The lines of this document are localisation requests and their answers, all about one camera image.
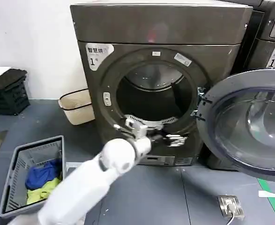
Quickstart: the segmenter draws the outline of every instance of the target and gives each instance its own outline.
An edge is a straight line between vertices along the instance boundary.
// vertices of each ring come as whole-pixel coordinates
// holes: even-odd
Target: gray plastic basket
[[[62,178],[65,178],[64,138],[52,137],[18,146],[12,156],[0,203],[0,217],[9,218],[31,213],[41,208],[45,200],[26,205],[25,181],[32,166],[42,166],[55,158],[62,159]]]

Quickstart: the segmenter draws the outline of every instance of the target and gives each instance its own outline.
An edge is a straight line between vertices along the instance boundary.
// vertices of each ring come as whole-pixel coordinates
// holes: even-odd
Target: blue cloth
[[[60,176],[62,170],[61,159],[53,159],[46,162],[44,167],[35,167],[29,169],[25,182],[26,188],[36,190],[41,188],[46,182]]]

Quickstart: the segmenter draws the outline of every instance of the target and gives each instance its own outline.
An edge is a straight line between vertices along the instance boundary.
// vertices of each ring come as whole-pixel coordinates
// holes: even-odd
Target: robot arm
[[[151,142],[161,139],[147,137],[148,127],[126,120],[131,129],[127,140],[113,139],[92,160],[86,161],[64,179],[50,194],[42,209],[33,215],[21,215],[9,225],[74,225],[108,192],[110,185],[148,154]],[[179,135],[166,136],[170,146],[180,146],[185,139]]]

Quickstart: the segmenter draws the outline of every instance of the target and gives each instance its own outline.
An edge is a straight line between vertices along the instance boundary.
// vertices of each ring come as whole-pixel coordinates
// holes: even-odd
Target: white wall
[[[78,0],[0,0],[0,66],[26,69],[30,98],[87,86],[69,9]]]

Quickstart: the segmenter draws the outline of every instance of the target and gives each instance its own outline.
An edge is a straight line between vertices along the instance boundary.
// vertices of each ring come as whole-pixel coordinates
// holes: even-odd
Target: electrical cord
[[[234,218],[235,218],[235,211],[236,211],[235,205],[234,204],[229,204],[228,205],[228,211],[232,213],[232,217],[229,220],[229,222],[227,223],[227,225],[230,225],[233,222]]]

